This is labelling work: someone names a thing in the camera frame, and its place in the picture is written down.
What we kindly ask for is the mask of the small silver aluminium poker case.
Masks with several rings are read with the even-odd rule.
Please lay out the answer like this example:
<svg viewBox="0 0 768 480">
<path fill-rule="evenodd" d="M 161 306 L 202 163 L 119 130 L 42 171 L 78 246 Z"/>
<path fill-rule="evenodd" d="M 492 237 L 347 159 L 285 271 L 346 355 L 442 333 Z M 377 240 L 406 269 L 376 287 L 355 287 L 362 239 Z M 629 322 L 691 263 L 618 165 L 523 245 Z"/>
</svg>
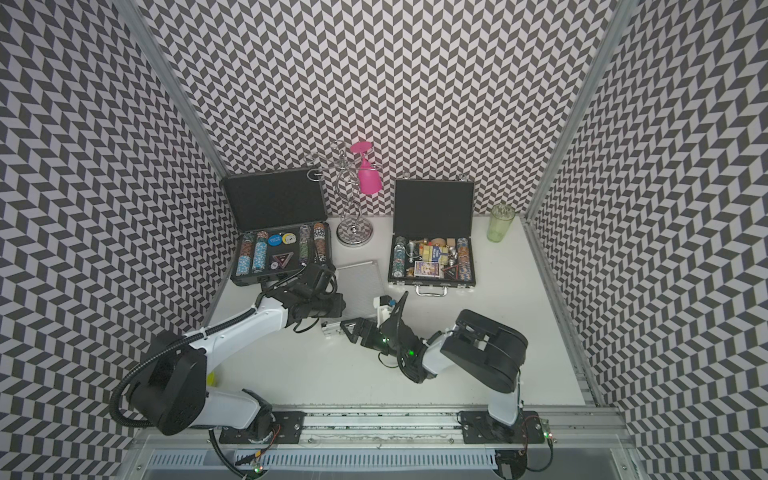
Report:
<svg viewBox="0 0 768 480">
<path fill-rule="evenodd" d="M 336 277 L 338 292 L 343 295 L 346 307 L 340 318 L 321 321 L 321 331 L 328 338 L 342 334 L 341 322 L 344 320 L 376 319 L 378 300 L 385 294 L 376 260 L 339 266 Z"/>
</svg>

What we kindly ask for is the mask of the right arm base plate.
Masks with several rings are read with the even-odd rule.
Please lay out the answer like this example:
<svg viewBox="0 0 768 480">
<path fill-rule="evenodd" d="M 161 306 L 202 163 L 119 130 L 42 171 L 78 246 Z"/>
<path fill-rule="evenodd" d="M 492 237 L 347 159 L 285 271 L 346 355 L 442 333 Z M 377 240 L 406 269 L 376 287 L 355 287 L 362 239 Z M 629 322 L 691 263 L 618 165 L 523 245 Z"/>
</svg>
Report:
<svg viewBox="0 0 768 480">
<path fill-rule="evenodd" d="M 523 410 L 512 426 L 493 419 L 487 411 L 460 411 L 458 420 L 465 444 L 544 444 L 550 429 L 535 411 Z"/>
</svg>

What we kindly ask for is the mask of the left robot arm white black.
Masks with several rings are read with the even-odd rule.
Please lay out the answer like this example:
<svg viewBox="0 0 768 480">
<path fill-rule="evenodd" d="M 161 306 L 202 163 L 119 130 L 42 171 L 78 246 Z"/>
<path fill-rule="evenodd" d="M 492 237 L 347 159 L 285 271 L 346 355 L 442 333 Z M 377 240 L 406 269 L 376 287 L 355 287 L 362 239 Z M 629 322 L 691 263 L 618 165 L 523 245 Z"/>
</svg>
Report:
<svg viewBox="0 0 768 480">
<path fill-rule="evenodd" d="M 336 269 L 311 263 L 258 294 L 242 313 L 184 335 L 156 335 L 139 364 L 111 393 L 108 412 L 128 428 L 166 436 L 193 429 L 234 429 L 260 442 L 275 433 L 272 405 L 255 392 L 221 390 L 208 377 L 229 357 L 304 319 L 338 318 L 345 301 Z"/>
</svg>

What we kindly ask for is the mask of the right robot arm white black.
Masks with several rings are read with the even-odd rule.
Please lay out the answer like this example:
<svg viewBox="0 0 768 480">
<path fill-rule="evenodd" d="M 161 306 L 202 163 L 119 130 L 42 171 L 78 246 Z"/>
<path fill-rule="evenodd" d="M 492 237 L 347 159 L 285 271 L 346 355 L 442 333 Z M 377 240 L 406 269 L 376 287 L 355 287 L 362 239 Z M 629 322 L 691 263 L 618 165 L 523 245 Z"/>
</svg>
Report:
<svg viewBox="0 0 768 480">
<path fill-rule="evenodd" d="M 474 420 L 461 412 L 459 420 L 486 442 L 514 443 L 526 436 L 522 419 L 520 370 L 526 360 L 527 338 L 518 330 L 472 310 L 463 309 L 454 325 L 429 338 L 414 333 L 403 314 L 408 299 L 384 295 L 377 300 L 375 318 L 340 322 L 347 339 L 395 360 L 391 366 L 415 384 L 432 380 L 457 367 L 492 392 L 487 410 Z"/>
</svg>

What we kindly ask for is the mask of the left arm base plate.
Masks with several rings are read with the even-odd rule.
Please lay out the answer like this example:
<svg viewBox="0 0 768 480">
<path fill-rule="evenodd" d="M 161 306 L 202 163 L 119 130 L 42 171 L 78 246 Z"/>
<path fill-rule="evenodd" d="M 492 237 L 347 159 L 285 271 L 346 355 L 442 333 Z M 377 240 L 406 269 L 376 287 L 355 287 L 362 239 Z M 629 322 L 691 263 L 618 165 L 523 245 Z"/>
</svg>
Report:
<svg viewBox="0 0 768 480">
<path fill-rule="evenodd" d="M 218 440 L 238 445 L 298 444 L 305 418 L 299 410 L 259 413 L 245 429 L 224 427 Z"/>
</svg>

